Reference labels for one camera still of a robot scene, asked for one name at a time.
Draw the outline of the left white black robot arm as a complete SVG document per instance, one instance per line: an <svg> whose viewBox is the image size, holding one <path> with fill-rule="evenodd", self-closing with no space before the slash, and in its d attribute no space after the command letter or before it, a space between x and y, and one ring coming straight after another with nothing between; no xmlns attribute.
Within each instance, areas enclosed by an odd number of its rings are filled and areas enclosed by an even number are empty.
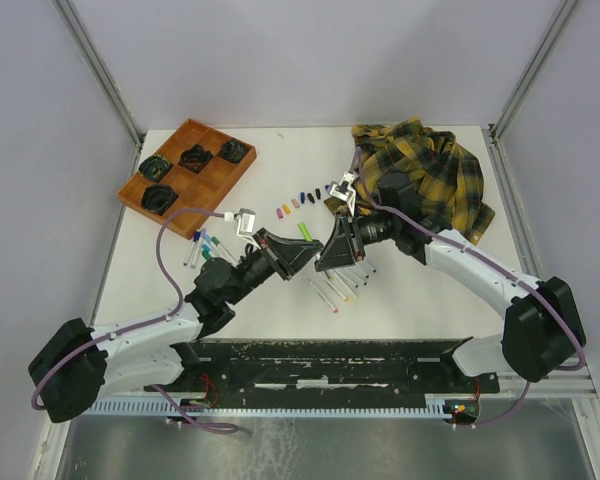
<svg viewBox="0 0 600 480"><path fill-rule="evenodd" d="M237 263L205 261L193 290L179 293L173 306L104 327L89 327L80 318L64 322L28 366L32 408L63 423L101 398L135 388L173 383L192 389L201 366L186 345L220 331L234 318L234 305L274 275L292 279L322 247L318 240L260 229Z"/></svg>

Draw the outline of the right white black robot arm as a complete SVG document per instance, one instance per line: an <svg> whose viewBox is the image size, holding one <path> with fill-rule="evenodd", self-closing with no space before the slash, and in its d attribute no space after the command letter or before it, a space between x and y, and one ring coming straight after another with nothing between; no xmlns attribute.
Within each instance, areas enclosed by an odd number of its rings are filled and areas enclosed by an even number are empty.
<svg viewBox="0 0 600 480"><path fill-rule="evenodd" d="M347 172L328 188L341 202L332 233L315 262L318 271L352 267L364 260L368 245L391 240L403 254L449 275L486 302L502 319L499 334L456 344L438 368L447 389L461 391L475 377L513 370L536 383L577 357L583 367L586 336L569 285L558 277L542 281L508 268L482 252L450 224L421 207L413 183L403 174L381 177L371 195L371 212L361 212Z"/></svg>

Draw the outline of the light blue cap marker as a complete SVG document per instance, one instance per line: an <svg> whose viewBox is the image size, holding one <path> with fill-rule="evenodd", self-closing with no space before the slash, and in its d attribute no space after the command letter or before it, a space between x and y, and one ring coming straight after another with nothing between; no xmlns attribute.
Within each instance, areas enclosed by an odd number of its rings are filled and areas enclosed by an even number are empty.
<svg viewBox="0 0 600 480"><path fill-rule="evenodd" d="M208 251L210 254L212 254L214 257L223 258L223 254L215 246L211 246L209 244L204 244L203 248L206 251Z"/></svg>

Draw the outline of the orange compartment tray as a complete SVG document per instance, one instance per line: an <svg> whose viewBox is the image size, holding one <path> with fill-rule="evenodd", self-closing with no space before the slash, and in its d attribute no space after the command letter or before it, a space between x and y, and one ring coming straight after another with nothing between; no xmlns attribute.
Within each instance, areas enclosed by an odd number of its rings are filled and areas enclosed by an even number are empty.
<svg viewBox="0 0 600 480"><path fill-rule="evenodd" d="M183 209L213 211L256 156L253 145L188 119L141 162L117 196L159 224Z"/></svg>

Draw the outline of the yellow plaid shirt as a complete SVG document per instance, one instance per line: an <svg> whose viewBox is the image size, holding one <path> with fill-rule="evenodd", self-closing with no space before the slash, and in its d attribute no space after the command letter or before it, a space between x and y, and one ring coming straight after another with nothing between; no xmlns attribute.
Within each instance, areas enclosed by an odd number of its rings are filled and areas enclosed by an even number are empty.
<svg viewBox="0 0 600 480"><path fill-rule="evenodd" d="M355 182L356 213L373 213L369 197L377 183L398 172L415 187L420 214L433 215L445 229L455 229L476 245L495 218L484 202L484 178L478 158L461 146L454 133L424 126L417 118L393 126L358 124L352 127L361 150L364 183Z"/></svg>

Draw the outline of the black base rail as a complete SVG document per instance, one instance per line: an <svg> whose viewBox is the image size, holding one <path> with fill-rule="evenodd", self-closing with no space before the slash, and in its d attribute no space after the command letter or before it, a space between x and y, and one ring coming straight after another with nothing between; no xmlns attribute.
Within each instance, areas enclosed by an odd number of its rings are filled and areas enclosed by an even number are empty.
<svg viewBox="0 0 600 480"><path fill-rule="evenodd" d="M423 407L428 394L499 392L494 373L464 375L455 342L206 340L186 345L171 394L209 394L216 407Z"/></svg>

